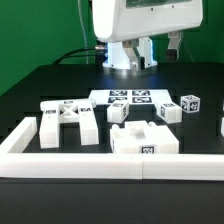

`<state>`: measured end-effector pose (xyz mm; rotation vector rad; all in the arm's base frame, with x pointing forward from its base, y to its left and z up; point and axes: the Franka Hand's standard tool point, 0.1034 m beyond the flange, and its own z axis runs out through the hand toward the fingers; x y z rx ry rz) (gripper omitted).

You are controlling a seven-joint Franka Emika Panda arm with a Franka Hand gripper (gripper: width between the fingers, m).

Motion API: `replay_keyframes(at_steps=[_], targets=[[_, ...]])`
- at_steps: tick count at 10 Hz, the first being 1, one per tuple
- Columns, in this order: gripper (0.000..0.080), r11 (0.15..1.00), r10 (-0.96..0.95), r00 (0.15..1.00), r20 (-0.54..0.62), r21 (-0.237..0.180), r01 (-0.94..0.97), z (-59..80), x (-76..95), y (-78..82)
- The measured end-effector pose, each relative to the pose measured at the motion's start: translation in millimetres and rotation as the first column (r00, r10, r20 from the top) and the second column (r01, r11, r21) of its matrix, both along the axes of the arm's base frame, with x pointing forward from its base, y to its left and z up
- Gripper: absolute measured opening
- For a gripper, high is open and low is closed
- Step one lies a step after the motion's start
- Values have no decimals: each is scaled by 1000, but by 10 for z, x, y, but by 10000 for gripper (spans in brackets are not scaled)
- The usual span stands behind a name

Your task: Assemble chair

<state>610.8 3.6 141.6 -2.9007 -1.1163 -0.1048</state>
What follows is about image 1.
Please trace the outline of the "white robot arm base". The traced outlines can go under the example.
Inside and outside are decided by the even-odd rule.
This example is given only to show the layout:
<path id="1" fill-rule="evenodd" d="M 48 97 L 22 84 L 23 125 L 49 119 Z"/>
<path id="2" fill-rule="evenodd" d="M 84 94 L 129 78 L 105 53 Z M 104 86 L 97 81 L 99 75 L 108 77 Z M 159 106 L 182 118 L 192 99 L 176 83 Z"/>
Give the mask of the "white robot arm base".
<path id="1" fill-rule="evenodd" d="M 156 65 L 153 42 L 149 37 L 107 44 L 105 68 L 141 71 Z"/>

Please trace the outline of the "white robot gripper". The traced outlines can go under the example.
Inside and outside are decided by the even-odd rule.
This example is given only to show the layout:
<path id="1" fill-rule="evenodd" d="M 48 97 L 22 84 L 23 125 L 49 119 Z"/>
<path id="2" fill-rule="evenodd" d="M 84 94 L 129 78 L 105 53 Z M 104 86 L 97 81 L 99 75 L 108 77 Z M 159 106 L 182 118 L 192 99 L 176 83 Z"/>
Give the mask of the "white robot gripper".
<path id="1" fill-rule="evenodd" d="M 92 0 L 93 26 L 102 42 L 122 42 L 131 70 L 138 68 L 140 37 L 168 34 L 168 61 L 177 61 L 183 40 L 181 30 L 198 27 L 203 19 L 202 0 Z"/>

